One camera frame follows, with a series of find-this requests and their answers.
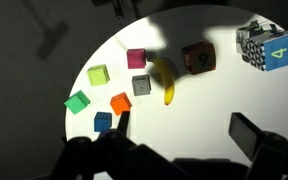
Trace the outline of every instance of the magenta cube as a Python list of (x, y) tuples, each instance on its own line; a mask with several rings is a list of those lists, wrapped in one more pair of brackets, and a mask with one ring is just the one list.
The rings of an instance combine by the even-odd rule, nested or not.
[(145, 49), (128, 49), (127, 65), (128, 69), (145, 68), (146, 65)]

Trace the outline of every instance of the banana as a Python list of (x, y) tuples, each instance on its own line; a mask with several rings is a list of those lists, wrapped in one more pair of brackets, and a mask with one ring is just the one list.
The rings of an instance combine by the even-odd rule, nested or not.
[(164, 103), (165, 105), (169, 105), (172, 102), (175, 93), (175, 82), (172, 71), (163, 58), (154, 58), (150, 59), (149, 61), (154, 64), (159, 73), (162, 75), (162, 81), (165, 88)]

